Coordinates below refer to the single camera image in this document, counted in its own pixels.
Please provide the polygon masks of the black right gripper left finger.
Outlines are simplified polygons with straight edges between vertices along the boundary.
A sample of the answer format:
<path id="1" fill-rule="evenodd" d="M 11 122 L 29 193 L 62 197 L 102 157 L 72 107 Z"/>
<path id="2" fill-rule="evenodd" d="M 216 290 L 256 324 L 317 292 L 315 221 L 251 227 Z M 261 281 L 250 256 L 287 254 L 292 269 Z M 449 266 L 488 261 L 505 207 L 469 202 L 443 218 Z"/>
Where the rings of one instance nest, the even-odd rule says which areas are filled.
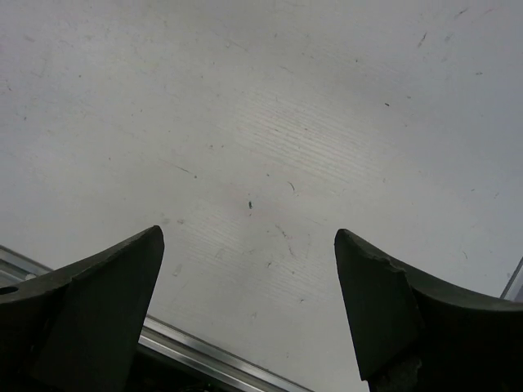
<path id="1" fill-rule="evenodd" d="M 121 391 L 164 254 L 157 225 L 1 290 L 3 391 Z"/>

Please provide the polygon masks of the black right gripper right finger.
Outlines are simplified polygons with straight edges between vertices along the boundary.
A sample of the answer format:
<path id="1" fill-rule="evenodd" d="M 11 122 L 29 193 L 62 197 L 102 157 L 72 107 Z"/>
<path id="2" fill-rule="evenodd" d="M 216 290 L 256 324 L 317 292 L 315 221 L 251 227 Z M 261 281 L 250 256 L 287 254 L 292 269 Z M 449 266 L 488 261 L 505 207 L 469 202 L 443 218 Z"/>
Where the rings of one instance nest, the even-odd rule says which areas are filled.
<path id="1" fill-rule="evenodd" d="M 347 229 L 337 275 L 360 378 L 372 391 L 519 391 L 522 305 L 446 282 Z"/>

